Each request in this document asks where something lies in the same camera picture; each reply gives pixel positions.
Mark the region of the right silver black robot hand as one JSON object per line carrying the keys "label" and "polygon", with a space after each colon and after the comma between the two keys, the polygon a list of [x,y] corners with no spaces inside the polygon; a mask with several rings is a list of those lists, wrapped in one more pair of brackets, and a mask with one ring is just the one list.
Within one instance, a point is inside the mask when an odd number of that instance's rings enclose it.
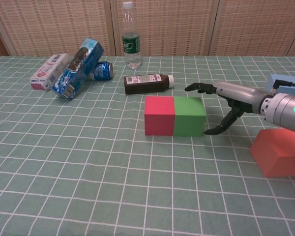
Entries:
{"label": "right silver black robot hand", "polygon": [[185,91],[196,90],[198,93],[217,94],[227,100],[231,111],[215,128],[206,130],[205,135],[219,135],[226,131],[243,113],[261,113],[261,106],[265,99],[273,96],[263,89],[251,88],[228,82],[214,84],[192,83]]}

